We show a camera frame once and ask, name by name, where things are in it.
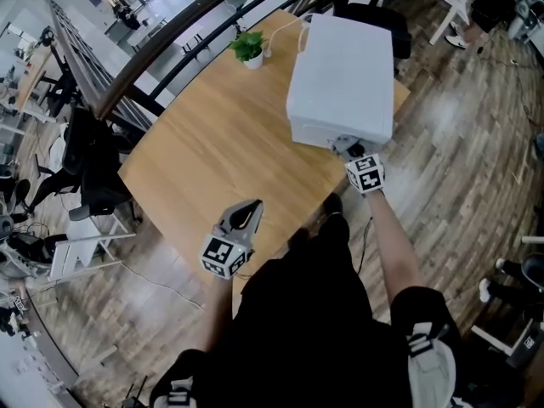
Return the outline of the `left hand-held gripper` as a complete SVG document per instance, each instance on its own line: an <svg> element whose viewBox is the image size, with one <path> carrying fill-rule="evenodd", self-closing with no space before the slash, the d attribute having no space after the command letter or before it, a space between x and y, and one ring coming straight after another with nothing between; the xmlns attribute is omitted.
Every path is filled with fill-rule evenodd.
<svg viewBox="0 0 544 408"><path fill-rule="evenodd" d="M201 247L201 266L229 280L254 254L252 239L264 214L262 200L246 200L228 207Z"/></svg>

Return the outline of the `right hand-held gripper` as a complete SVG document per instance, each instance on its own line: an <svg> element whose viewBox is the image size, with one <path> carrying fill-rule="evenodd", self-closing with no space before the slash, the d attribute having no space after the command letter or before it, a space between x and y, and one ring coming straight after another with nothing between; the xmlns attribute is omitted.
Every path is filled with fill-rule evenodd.
<svg viewBox="0 0 544 408"><path fill-rule="evenodd" d="M353 158L358 158L352 161L351 146ZM339 136L333 143L333 153L349 161L344 165L348 181L361 195L383 188L384 168L380 158L378 154L365 156L366 149L360 139L353 144L351 136Z"/></svg>

